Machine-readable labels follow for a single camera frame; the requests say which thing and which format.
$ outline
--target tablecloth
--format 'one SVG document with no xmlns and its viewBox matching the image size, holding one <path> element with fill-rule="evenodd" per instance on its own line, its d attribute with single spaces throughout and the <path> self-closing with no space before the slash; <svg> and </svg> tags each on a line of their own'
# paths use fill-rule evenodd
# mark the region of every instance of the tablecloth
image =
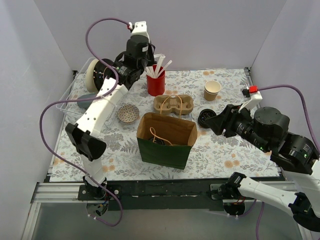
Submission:
<svg viewBox="0 0 320 240">
<path fill-rule="evenodd" d="M 214 101 L 203 98 L 204 85 L 209 80 L 218 81 L 222 89 Z M 76 98 L 85 92 L 83 79 L 74 83 Z M 154 97 L 148 94 L 145 73 L 134 83 L 124 97 L 125 103 L 138 107 L 140 116 L 133 124 L 124 125 L 118 118 L 111 127 L 104 127 L 99 138 L 107 148 L 102 156 L 103 172 L 107 180 L 164 180 L 228 178 L 233 172 L 249 177 L 279 176 L 276 164 L 270 161 L 270 154 L 256 149 L 239 136 L 225 138 L 215 135 L 210 129 L 199 126 L 197 118 L 201 110 L 209 108 L 219 114 L 227 104 L 241 104 L 244 98 L 241 88 L 248 85 L 243 69 L 209 69 L 188 71 L 167 71 L 165 73 L 165 94 L 187 94 L 192 96 L 194 109 L 185 118 L 196 122 L 198 138 L 193 146 L 184 170 L 142 162 L 136 138 L 141 117 L 153 112 Z M 65 130 L 62 131 L 57 153 L 72 163 L 83 167 L 80 155 L 72 146 Z M 64 163 L 54 160 L 50 181 L 82 181 L 83 173 Z"/>
</svg>

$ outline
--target gray floor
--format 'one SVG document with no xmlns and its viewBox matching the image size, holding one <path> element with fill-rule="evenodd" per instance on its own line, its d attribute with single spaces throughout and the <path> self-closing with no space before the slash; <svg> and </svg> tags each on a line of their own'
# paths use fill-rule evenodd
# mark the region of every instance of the gray floor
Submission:
<svg viewBox="0 0 320 240">
<path fill-rule="evenodd" d="M 211 214 L 205 209 L 126 210 L 116 227 L 88 218 L 85 208 L 84 203 L 43 203 L 32 239 L 251 240 L 256 239 L 261 203 L 238 220 Z M 115 221 L 118 215 L 118 212 L 107 212 L 103 218 Z M 269 205 L 264 208 L 259 236 L 260 240 L 302 239 L 294 220 Z"/>
</svg>

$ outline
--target red cup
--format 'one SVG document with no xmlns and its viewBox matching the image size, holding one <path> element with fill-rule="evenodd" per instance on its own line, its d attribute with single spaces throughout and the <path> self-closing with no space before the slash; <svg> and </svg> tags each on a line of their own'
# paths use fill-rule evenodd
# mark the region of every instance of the red cup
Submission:
<svg viewBox="0 0 320 240">
<path fill-rule="evenodd" d="M 153 65 L 153 71 L 156 69 L 157 65 Z M 165 75 L 166 71 L 164 70 L 158 78 L 152 78 L 149 75 L 146 75 L 146 86 L 148 89 L 148 93 L 151 96 L 158 96 L 165 93 Z"/>
</svg>

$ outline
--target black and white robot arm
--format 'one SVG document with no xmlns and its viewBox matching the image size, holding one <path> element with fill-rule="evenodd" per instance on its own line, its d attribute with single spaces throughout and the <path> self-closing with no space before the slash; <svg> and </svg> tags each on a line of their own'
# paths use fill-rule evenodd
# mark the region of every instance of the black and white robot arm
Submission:
<svg viewBox="0 0 320 240">
<path fill-rule="evenodd" d="M 216 194 L 222 198 L 249 197 L 270 204 L 294 218 L 301 226 L 320 232 L 320 163 L 319 152 L 308 138 L 288 132 L 290 119 L 273 107 L 261 107 L 251 117 L 250 109 L 260 100 L 256 87 L 243 91 L 244 105 L 229 104 L 205 123 L 216 135 L 241 136 L 283 169 L 301 192 L 289 192 L 257 182 L 234 172 Z"/>
<path fill-rule="evenodd" d="M 130 23 L 129 29 L 131 37 L 127 41 L 126 51 L 122 52 L 114 62 L 104 59 L 117 71 L 118 85 L 112 93 L 104 96 L 116 84 L 114 73 L 101 62 L 92 61 L 87 70 L 85 85 L 89 92 L 97 92 L 97 97 L 103 97 L 94 100 L 75 124 L 68 123 L 65 128 L 81 156 L 84 170 L 99 184 L 106 184 L 101 156 L 107 145 L 98 139 L 102 127 L 118 102 L 140 78 L 145 67 L 155 63 L 154 46 L 151 45 L 146 22 L 140 21 L 134 25 Z M 105 192 L 89 176 L 83 177 L 87 192 L 96 199 L 102 198 Z"/>
</svg>

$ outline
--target white wall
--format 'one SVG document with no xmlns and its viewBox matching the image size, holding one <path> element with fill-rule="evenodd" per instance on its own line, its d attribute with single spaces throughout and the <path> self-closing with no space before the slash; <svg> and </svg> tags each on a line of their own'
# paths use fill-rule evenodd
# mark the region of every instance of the white wall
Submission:
<svg viewBox="0 0 320 240">
<path fill-rule="evenodd" d="M 72 72 L 33 0 L 0 0 L 0 21 L 0 239 L 17 240 L 51 160 L 39 117 L 67 89 Z M 61 122 L 57 109 L 45 117 L 52 147 Z"/>
<path fill-rule="evenodd" d="M 289 0 L 252 66 L 260 87 L 291 84 L 304 94 L 315 136 L 320 141 L 320 1 Z M 263 105 L 290 118 L 290 131 L 310 137 L 300 98 L 291 89 L 263 91 Z"/>
<path fill-rule="evenodd" d="M 79 70 L 92 55 L 91 23 L 106 17 L 147 21 L 172 70 L 250 67 L 286 0 L 34 0 L 66 61 Z M 89 42 L 114 60 L 130 37 L 125 25 L 99 23 Z"/>
</svg>

